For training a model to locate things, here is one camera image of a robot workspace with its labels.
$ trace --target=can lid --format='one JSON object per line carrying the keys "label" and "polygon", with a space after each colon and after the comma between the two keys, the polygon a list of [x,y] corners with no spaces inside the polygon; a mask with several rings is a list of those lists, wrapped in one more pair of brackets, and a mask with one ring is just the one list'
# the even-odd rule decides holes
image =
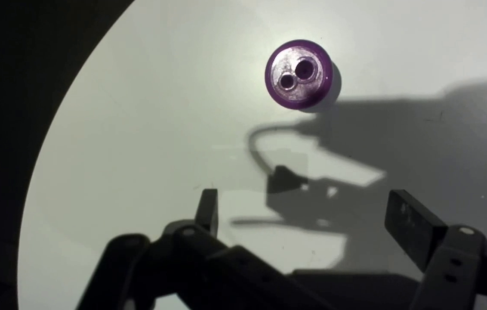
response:
{"label": "can lid", "polygon": [[265,87],[282,107],[304,111],[322,102],[339,85],[337,68],[316,44],[294,40],[280,45],[265,68]]}

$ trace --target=robotic arm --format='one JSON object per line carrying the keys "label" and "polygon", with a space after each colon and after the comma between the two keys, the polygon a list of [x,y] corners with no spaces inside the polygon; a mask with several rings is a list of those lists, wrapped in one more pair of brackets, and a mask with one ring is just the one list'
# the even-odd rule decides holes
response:
{"label": "robotic arm", "polygon": [[79,310],[148,310],[177,295],[189,309],[253,310],[471,310],[487,295],[487,240],[468,226],[446,226],[406,192],[390,192],[385,228],[423,271],[401,276],[294,271],[280,274],[242,247],[217,237],[217,190],[205,190],[193,221],[165,228],[156,242],[124,235],[108,243]]}

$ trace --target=dark background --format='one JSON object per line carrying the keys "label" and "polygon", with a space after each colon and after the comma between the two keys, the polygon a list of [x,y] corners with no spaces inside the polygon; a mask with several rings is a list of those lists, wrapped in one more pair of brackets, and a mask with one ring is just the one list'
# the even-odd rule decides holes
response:
{"label": "dark background", "polygon": [[17,309],[17,243],[41,142],[131,0],[0,0],[0,309]]}

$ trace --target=purple can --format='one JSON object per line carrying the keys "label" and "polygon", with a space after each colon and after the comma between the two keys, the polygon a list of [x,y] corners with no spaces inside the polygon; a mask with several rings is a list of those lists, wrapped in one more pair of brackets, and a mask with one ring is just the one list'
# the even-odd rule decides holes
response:
{"label": "purple can", "polygon": [[280,45],[268,59],[265,87],[279,106],[310,111],[329,92],[335,94],[334,99],[339,95],[341,75],[322,47],[313,42],[294,40]]}

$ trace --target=white surface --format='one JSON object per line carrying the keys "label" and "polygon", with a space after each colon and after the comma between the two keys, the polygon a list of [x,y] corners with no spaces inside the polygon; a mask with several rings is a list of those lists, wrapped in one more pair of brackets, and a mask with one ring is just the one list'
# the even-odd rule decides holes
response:
{"label": "white surface", "polygon": [[[273,197],[292,224],[236,226],[282,221],[265,207],[248,135],[315,119],[277,107],[263,87],[268,56],[294,38],[323,45],[339,66],[339,111],[316,118],[323,149],[287,131],[260,138],[260,152],[351,190],[332,190],[332,204]],[[206,187],[220,190],[220,240],[280,271],[416,276],[382,228],[390,188],[487,233],[487,2],[136,2],[86,63],[39,154],[21,307],[74,309],[112,237],[156,240],[193,218]],[[294,224],[310,219],[332,230]]]}

